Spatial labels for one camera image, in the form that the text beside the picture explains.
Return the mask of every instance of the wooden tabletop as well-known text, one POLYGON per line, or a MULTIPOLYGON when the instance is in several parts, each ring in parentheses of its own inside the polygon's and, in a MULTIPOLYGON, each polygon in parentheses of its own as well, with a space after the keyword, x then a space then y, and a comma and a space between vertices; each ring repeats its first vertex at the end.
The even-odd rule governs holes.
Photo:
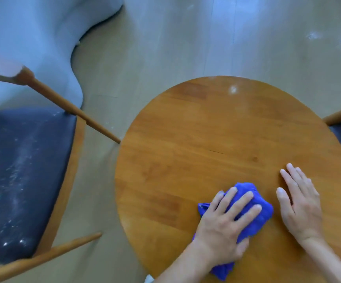
POLYGON ((289 162, 320 193, 324 235, 341 257, 341 145, 316 114, 276 87, 232 76, 160 94, 131 124, 115 172, 118 213, 138 258, 157 277, 191 242, 197 204, 252 182, 274 215, 227 282, 325 282, 281 220, 276 189, 286 188, 279 170, 289 162))

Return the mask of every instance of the hand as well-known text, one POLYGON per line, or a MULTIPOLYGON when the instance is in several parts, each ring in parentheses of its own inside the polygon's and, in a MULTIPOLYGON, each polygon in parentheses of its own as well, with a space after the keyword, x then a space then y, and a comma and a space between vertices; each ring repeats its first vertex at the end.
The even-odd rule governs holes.
POLYGON ((254 205, 240 219, 234 221, 253 198, 253 193, 247 192, 225 213, 236 192, 236 187, 231 188, 225 196, 224 192, 220 191, 198 225, 192 244, 202 252, 209 268, 236 261, 243 256, 249 246, 249 239, 245 238, 236 244, 237 237, 262 210, 261 205, 254 205))
POLYGON ((319 193, 300 168, 291 164, 286 167, 289 173, 283 169, 280 172, 290 190, 293 205, 286 191, 279 187, 277 197, 283 222, 301 245, 310 238, 324 240, 319 193))

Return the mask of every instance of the wooden floor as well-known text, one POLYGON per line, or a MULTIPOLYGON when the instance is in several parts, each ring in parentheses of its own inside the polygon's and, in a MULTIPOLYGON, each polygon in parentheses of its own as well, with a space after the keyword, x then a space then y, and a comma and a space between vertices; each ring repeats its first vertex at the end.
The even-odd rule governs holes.
MULTIPOLYGON (((264 81, 323 117, 341 108, 341 0, 125 0, 81 40, 72 67, 85 112, 119 137, 154 96, 199 76, 264 81)), ((87 129, 55 244, 101 230, 100 241, 9 282, 144 281, 116 212, 117 147, 87 129)))

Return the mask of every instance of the forearm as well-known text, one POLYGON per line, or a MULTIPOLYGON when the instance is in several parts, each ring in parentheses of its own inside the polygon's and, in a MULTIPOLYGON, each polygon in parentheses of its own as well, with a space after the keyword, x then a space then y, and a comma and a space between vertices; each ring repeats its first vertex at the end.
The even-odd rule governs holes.
POLYGON ((198 283, 210 270, 203 254, 192 242, 154 283, 198 283))
POLYGON ((327 282, 341 283, 341 259, 325 241, 307 239, 301 245, 318 265, 327 282))

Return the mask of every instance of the microfiber cloth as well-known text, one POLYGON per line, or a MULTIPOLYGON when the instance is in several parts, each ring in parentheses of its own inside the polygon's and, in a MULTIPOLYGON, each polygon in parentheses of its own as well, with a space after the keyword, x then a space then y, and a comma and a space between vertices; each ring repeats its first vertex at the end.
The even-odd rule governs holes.
MULTIPOLYGON (((239 200, 246 192, 251 190, 254 195, 253 199, 235 217, 235 220, 238 220, 254 205, 261 204, 262 206, 260 214, 239 234, 239 237, 237 238, 237 243, 239 243, 244 238, 253 236, 256 233, 258 233, 258 231, 263 227, 263 225, 272 217, 274 210, 273 206, 262 198, 262 196, 258 193, 256 186, 253 185, 252 183, 237 183, 235 187, 237 188, 237 193, 235 194, 234 198, 230 202, 225 212, 227 212, 230 209, 230 207, 235 202, 237 202, 237 200, 239 200)), ((198 204, 198 211, 201 216, 206 212, 209 206, 210 206, 209 203, 198 204)), ((232 269, 234 268, 234 264, 235 264, 234 262, 231 262, 228 264, 215 266, 214 268, 212 268, 211 273, 218 277, 221 281, 224 281, 228 273, 231 272, 232 269)))

